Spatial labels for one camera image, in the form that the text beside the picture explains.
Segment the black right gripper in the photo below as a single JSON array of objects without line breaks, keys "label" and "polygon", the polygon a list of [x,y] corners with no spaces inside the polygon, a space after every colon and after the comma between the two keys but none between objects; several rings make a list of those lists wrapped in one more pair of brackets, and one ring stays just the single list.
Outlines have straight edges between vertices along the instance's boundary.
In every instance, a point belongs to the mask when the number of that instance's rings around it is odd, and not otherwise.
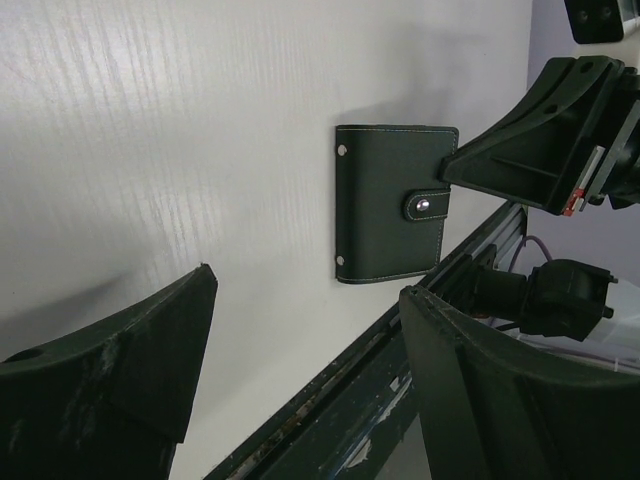
[{"label": "black right gripper", "polygon": [[639,73],[607,56],[547,61],[519,103],[445,159],[457,186],[560,215],[597,148],[585,202],[639,203]]}]

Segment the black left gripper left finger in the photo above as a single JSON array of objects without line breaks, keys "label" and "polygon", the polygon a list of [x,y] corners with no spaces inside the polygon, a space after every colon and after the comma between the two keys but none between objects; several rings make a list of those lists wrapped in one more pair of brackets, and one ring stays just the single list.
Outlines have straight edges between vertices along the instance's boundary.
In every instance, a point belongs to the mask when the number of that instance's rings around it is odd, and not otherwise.
[{"label": "black left gripper left finger", "polygon": [[150,297],[1,364],[5,479],[166,479],[186,437],[217,278]]}]

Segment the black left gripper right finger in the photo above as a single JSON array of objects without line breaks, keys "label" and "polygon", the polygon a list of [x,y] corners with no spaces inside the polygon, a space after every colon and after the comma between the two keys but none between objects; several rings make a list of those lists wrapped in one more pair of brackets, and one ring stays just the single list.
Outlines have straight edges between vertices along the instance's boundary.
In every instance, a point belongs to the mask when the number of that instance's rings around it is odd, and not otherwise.
[{"label": "black left gripper right finger", "polygon": [[635,479],[639,379],[549,354],[430,291],[399,311],[435,479]]}]

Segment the black leather card holder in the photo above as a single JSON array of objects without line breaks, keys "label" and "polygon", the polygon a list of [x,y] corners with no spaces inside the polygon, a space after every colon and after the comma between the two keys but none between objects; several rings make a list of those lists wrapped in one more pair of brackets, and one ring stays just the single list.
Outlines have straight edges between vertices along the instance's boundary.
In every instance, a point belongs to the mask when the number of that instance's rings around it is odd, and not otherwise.
[{"label": "black leather card holder", "polygon": [[458,140],[454,127],[336,127],[337,281],[377,283],[438,266],[451,192],[438,170]]}]

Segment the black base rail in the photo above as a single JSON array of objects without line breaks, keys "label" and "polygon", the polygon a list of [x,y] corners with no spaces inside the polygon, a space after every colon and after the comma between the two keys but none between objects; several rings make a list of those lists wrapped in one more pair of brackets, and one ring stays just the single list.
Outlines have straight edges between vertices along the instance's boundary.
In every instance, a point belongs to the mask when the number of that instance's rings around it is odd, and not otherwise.
[{"label": "black base rail", "polygon": [[416,417],[392,306],[208,476],[371,479]]}]

